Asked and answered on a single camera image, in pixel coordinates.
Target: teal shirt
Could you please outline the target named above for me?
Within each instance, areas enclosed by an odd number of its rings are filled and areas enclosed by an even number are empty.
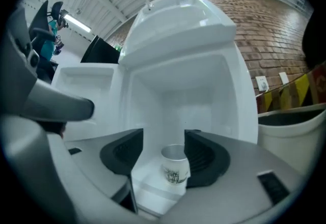
[[[49,25],[52,28],[52,33],[55,36],[57,36],[57,32],[58,32],[57,22],[55,20],[53,20],[49,23]],[[54,51],[55,51],[55,43],[51,42],[49,40],[45,40],[40,54],[42,57],[44,57],[45,59],[50,61]]]

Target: yellow stripe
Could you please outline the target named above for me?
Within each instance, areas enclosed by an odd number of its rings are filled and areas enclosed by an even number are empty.
[[[291,108],[291,96],[289,86],[285,86],[280,98],[281,110],[286,110]]]
[[[295,81],[295,86],[297,89],[297,94],[299,96],[299,106],[301,106],[309,89],[309,80],[307,75],[304,74],[303,76],[299,77]]]
[[[271,104],[272,98],[271,98],[271,91],[267,92],[264,94],[264,99],[265,99],[265,109],[268,111],[268,108]]]

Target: open lid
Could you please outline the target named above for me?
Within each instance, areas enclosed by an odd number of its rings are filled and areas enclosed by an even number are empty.
[[[119,64],[134,67],[174,51],[234,40],[236,25],[208,0],[153,0],[140,10]]]

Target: electrical outlet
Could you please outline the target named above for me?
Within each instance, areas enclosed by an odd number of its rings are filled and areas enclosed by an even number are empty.
[[[288,79],[288,77],[287,77],[287,75],[286,75],[285,72],[281,72],[281,73],[279,73],[279,75],[280,75],[282,84],[285,85],[285,84],[289,83],[289,79]]]
[[[256,76],[256,81],[257,81],[259,91],[267,91],[267,90],[269,90],[269,86],[268,86],[266,76]]]

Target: brick wall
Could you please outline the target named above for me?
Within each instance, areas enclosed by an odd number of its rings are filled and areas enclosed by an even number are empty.
[[[279,72],[290,81],[307,71],[301,42],[308,19],[278,0],[210,0],[237,25],[235,41],[250,71],[256,94],[255,76],[265,75],[269,88],[279,87]],[[108,39],[123,45],[133,19]]]

